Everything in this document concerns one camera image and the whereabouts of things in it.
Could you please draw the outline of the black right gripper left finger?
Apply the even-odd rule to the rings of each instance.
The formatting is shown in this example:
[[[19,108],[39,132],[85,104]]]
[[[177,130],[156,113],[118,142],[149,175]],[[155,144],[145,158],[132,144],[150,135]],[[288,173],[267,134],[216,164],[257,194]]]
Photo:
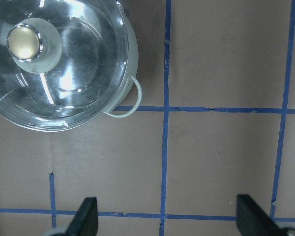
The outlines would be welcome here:
[[[66,229],[65,236],[96,236],[98,232],[97,198],[85,198]]]

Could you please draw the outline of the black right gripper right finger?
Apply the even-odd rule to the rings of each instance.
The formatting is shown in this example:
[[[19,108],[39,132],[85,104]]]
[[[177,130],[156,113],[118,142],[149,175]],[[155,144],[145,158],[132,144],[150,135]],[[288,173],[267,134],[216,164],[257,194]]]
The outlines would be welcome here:
[[[284,236],[263,209],[247,194],[236,197],[236,226],[242,236]]]

